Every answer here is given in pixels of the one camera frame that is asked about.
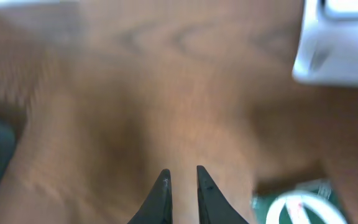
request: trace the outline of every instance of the wooden table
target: wooden table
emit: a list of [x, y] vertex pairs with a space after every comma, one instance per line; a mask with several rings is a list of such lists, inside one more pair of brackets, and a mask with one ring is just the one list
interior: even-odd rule
[[94, 0], [0, 10], [18, 131], [0, 223], [126, 223], [163, 168], [197, 223], [196, 165], [249, 222], [261, 182], [323, 163], [358, 223], [358, 90], [291, 79], [296, 0]]

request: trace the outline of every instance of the blurry background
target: blurry background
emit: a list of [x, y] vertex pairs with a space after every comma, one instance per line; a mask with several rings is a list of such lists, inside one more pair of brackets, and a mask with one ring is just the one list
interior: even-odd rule
[[261, 182], [322, 162], [358, 223], [358, 90], [291, 79], [296, 0], [0, 8], [0, 116], [20, 137], [0, 223], [127, 223], [163, 168], [198, 223], [196, 165], [254, 222]]

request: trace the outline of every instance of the brown wood grain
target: brown wood grain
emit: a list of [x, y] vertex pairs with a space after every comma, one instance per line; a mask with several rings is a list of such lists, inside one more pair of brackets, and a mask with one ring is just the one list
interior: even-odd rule
[[163, 168], [197, 223], [197, 165], [254, 223], [255, 186], [316, 161], [358, 223], [358, 90], [291, 79], [300, 20], [295, 0], [0, 10], [0, 102], [26, 116], [0, 223], [126, 223]]

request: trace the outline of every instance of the wooden surface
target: wooden surface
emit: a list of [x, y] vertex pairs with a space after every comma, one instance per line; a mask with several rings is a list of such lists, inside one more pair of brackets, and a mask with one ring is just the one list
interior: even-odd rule
[[196, 165], [255, 223], [255, 186], [316, 162], [358, 223], [358, 90], [291, 79], [301, 7], [94, 0], [0, 10], [0, 116], [20, 136], [0, 223], [126, 223], [163, 168], [174, 222], [197, 223]]

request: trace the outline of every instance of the white circular component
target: white circular component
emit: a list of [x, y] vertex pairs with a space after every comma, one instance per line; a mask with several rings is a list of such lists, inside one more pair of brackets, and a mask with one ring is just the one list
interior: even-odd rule
[[[330, 201], [304, 190], [295, 190], [276, 198], [268, 210], [266, 224], [280, 224], [280, 214], [284, 206], [287, 206], [288, 209], [288, 203], [298, 200], [301, 201], [302, 207], [310, 209], [319, 216], [325, 224], [347, 224], [342, 213]], [[301, 217], [297, 217], [296, 219], [291, 217], [293, 224], [310, 223], [304, 208], [300, 210]]]

